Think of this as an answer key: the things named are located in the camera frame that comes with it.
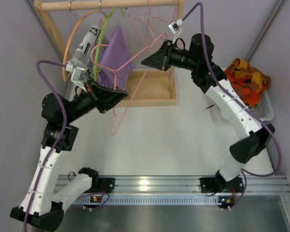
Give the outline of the orange camouflage trousers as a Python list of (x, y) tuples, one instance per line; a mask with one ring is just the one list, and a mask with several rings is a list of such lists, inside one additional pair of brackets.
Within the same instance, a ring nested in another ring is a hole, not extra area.
[(227, 79), (234, 90), (232, 96), (238, 96), (241, 104), (248, 108), (255, 107), (271, 85), (269, 76), (241, 58), (236, 58), (223, 73), (223, 79)]

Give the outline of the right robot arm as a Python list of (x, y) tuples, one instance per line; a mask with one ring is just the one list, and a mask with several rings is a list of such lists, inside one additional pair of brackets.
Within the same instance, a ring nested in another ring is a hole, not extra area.
[(242, 102), (234, 92), (224, 71), (212, 62), (214, 45), (208, 35), (202, 40), (200, 33), (191, 38), (189, 49), (180, 49), (177, 44), (164, 40), (158, 51), (143, 59), (141, 64), (160, 71), (172, 66), (189, 70), (194, 84), (208, 96), (231, 123), (238, 141), (230, 146), (230, 156), (214, 177), (200, 179), (202, 193), (211, 196), (224, 191), (242, 192), (240, 171), (268, 145), (272, 124), (267, 128), (251, 116), (240, 105)]

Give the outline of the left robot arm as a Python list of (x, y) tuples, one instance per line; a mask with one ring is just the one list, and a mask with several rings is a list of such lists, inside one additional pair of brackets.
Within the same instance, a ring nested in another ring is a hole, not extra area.
[(55, 91), (42, 101), (42, 117), (47, 125), (41, 142), (40, 157), (31, 186), (20, 204), (11, 210), (14, 219), (48, 232), (60, 226), (67, 209), (83, 193), (109, 193), (110, 188), (91, 168), (82, 168), (74, 179), (55, 193), (60, 170), (71, 152), (78, 128), (71, 123), (93, 109), (104, 114), (128, 96), (124, 90), (103, 87), (95, 82), (89, 91), (69, 101)]

